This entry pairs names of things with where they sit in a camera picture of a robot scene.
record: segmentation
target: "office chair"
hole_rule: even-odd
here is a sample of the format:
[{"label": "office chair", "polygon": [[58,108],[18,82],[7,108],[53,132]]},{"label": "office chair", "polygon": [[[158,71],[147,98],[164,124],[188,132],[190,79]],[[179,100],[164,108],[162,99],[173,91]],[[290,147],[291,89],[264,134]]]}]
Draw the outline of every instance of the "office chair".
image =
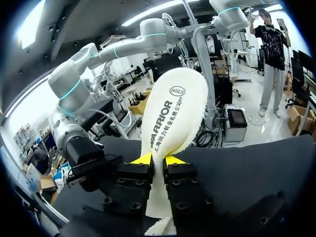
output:
[{"label": "office chair", "polygon": [[300,54],[295,50],[293,50],[293,58],[300,60]]},{"label": "office chair", "polygon": [[259,72],[263,72],[262,75],[265,75],[265,51],[263,49],[259,49],[258,73]]},{"label": "office chair", "polygon": [[136,70],[135,70],[135,74],[137,74],[138,76],[136,77],[137,80],[140,80],[140,76],[141,75],[144,75],[141,68],[139,66],[136,67]]},{"label": "office chair", "polygon": [[[302,88],[303,85],[305,84],[303,67],[300,61],[296,58],[291,58],[291,63],[292,63],[292,71],[293,71],[292,92],[293,94],[295,94],[295,97],[297,99],[308,102],[310,98],[310,94],[308,91],[305,91]],[[287,102],[288,104],[285,106],[286,109],[288,106],[291,106],[291,105],[304,107],[304,105],[302,105],[298,101],[294,101],[294,99],[289,99]]]}]

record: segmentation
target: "screw hole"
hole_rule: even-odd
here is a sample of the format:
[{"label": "screw hole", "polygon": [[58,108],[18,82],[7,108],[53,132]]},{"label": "screw hole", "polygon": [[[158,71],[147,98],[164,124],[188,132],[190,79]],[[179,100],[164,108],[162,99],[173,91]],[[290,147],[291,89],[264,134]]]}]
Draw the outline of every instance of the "screw hole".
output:
[{"label": "screw hole", "polygon": [[186,202],[180,202],[180,203],[176,204],[176,207],[177,207],[178,210],[182,211],[182,210],[187,209],[188,205],[187,205]]},{"label": "screw hole", "polygon": [[138,210],[140,209],[141,207],[141,204],[139,202],[134,202],[131,206],[130,206],[130,209],[132,210]]},{"label": "screw hole", "polygon": [[268,222],[267,217],[261,217],[261,219],[260,219],[260,224],[261,225],[265,225],[267,222]]},{"label": "screw hole", "polygon": [[205,200],[205,202],[206,202],[207,205],[210,205],[210,204],[213,203],[213,199],[211,199],[211,198],[209,197],[209,198],[207,198],[207,199]]},{"label": "screw hole", "polygon": [[109,197],[107,197],[105,200],[104,200],[104,204],[108,205],[108,204],[111,204],[113,201],[112,199],[110,199]]},{"label": "screw hole", "polygon": [[178,185],[181,184],[181,181],[180,181],[180,180],[173,180],[173,181],[172,181],[172,184],[173,184],[174,186],[178,186]]},{"label": "screw hole", "polygon": [[124,183],[125,179],[124,178],[118,178],[118,183]]},{"label": "screw hole", "polygon": [[136,184],[137,185],[143,185],[145,182],[144,182],[144,180],[137,180],[136,181]]}]

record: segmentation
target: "robotic arm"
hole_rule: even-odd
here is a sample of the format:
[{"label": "robotic arm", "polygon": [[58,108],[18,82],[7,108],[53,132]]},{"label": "robotic arm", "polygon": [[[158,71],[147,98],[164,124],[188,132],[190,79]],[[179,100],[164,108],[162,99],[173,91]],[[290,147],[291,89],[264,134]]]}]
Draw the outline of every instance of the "robotic arm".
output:
[{"label": "robotic arm", "polygon": [[140,23],[140,39],[126,39],[113,43],[89,59],[88,66],[94,69],[104,62],[133,54],[159,52],[167,49],[167,43],[182,40],[179,28],[167,26],[162,19],[147,19]]},{"label": "robotic arm", "polygon": [[[248,26],[247,18],[242,10],[237,7],[249,5],[247,0],[210,0],[210,4],[219,13],[218,17],[211,24],[193,25],[179,29],[166,25],[162,19],[147,19],[140,23],[140,39],[119,41],[99,52],[95,44],[88,44],[52,72],[48,82],[59,98],[59,103],[58,108],[56,108],[50,119],[50,126],[57,147],[62,151],[64,157],[67,159],[71,158],[66,151],[66,146],[72,137],[87,137],[87,133],[69,116],[69,114],[75,115],[78,111],[82,113],[84,108],[93,103],[90,91],[80,79],[80,75],[85,69],[87,67],[94,69],[105,62],[133,54],[166,50],[167,43],[175,44],[183,38],[191,37],[193,31],[199,28],[205,31],[205,34],[228,36],[230,32],[238,31]],[[262,4],[262,2],[261,0],[252,0],[251,4]],[[206,47],[207,49],[205,39],[197,41],[197,47]],[[200,61],[203,61],[205,58],[209,60],[208,55],[204,56],[201,53],[203,49],[198,51]],[[209,77],[212,79],[212,75],[204,73],[204,70],[203,74],[207,80],[209,80]],[[95,83],[92,85],[93,91],[97,89],[99,82],[100,78],[96,78]]]}]

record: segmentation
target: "ceiling light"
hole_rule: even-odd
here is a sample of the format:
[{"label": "ceiling light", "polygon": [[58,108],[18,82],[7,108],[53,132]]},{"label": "ceiling light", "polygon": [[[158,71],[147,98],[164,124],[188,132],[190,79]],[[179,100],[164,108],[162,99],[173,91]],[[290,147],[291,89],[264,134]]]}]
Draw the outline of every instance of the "ceiling light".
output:
[{"label": "ceiling light", "polygon": [[[193,2],[193,1],[199,1],[199,0],[187,0],[187,2]],[[157,12],[157,11],[161,11],[163,9],[166,9],[168,7],[171,7],[171,6],[176,6],[176,5],[180,5],[182,4],[182,0],[174,0],[174,1],[169,1],[169,2],[166,2],[164,4],[161,4],[159,6],[155,6],[153,8],[150,8],[149,10],[147,11],[144,11],[140,14],[138,14],[137,16],[134,16],[133,18],[129,19],[128,21],[126,21],[125,23],[122,24],[122,26],[129,26],[130,24],[133,24],[135,21],[138,21],[154,12]]]},{"label": "ceiling light", "polygon": [[19,40],[22,42],[22,49],[35,42],[36,31],[39,26],[44,4],[45,0],[41,0],[36,7],[34,7],[18,31]]},{"label": "ceiling light", "polygon": [[[269,11],[281,10],[281,9],[283,9],[283,7],[280,4],[276,4],[276,5],[273,5],[273,6],[268,6],[268,7],[264,8],[264,9],[269,12]],[[251,14],[255,15],[255,16],[258,16],[259,12],[255,11],[255,12],[252,12]]]},{"label": "ceiling light", "polygon": [[5,117],[9,117],[9,115],[12,113],[12,111],[15,109],[15,107],[24,99],[25,96],[27,96],[32,90],[34,90],[39,84],[47,80],[49,76],[45,76],[38,82],[36,82],[34,85],[32,85],[15,103],[12,105],[12,107],[9,109],[9,111],[5,114]]}]

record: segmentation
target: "tripod stand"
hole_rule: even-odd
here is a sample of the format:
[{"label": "tripod stand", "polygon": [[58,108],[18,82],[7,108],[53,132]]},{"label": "tripod stand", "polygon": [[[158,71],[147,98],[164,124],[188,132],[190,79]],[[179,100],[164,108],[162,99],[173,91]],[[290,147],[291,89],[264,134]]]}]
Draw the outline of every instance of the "tripod stand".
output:
[{"label": "tripod stand", "polygon": [[287,89],[286,89],[286,102],[290,102],[290,100],[287,100],[287,98],[290,95],[290,91],[291,91],[291,87],[292,87],[292,82],[293,82],[293,77],[292,77],[292,72],[291,72],[291,60],[290,60],[290,51],[289,49],[287,49],[287,53],[288,53],[288,59],[289,59],[289,68],[286,74],[286,78],[285,78],[285,82],[287,81]]}]

